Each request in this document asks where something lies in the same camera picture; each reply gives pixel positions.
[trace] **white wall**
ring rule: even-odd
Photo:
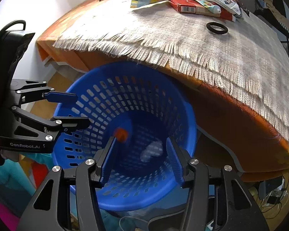
[[[27,22],[26,30],[36,33],[17,66],[14,78],[47,80],[53,75],[55,70],[52,66],[44,67],[35,41],[52,23],[83,1],[85,0],[2,0],[0,2],[0,29],[13,20],[22,19]]]

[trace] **black rubber ring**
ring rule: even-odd
[[[222,28],[223,30],[214,29],[214,28],[212,28],[212,26]],[[226,34],[228,32],[228,28],[225,25],[220,24],[218,22],[209,22],[207,24],[207,29],[210,30],[211,32],[215,33],[215,34],[218,34],[218,35],[223,35],[223,34]]]

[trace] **orange table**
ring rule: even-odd
[[[53,47],[63,31],[99,4],[99,0],[87,0],[51,25],[37,40],[41,58],[44,60],[51,56],[55,61],[66,62],[83,71],[124,60],[99,51],[66,51]],[[207,138],[207,144],[202,145],[210,145],[213,149],[216,143],[222,145],[231,154],[237,169],[243,172],[241,178],[244,181],[265,180],[289,171],[289,143],[259,114],[221,89],[175,72],[169,65],[158,69],[182,83],[182,90],[194,108],[199,129],[215,141],[210,142]],[[218,159],[214,152],[207,155],[213,160]]]

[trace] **beige fringed blanket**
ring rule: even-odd
[[[271,28],[252,13],[231,22],[179,14],[168,2],[138,9],[130,3],[109,0],[88,11],[55,47],[169,63],[249,106],[289,141],[289,58]],[[222,22],[228,33],[211,33],[206,28],[211,21]]]

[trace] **blanket fringe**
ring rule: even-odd
[[[60,36],[54,47],[79,51],[100,50],[112,56],[127,56],[138,63],[145,62],[162,67],[169,62],[173,70],[217,86],[249,106],[289,142],[289,118],[286,110],[273,102],[261,84],[247,76],[242,79],[242,74],[238,70],[219,63],[209,54],[196,52],[173,42],[146,38],[141,34],[108,33],[94,36],[90,34],[89,39],[82,39],[71,34],[69,29]]]

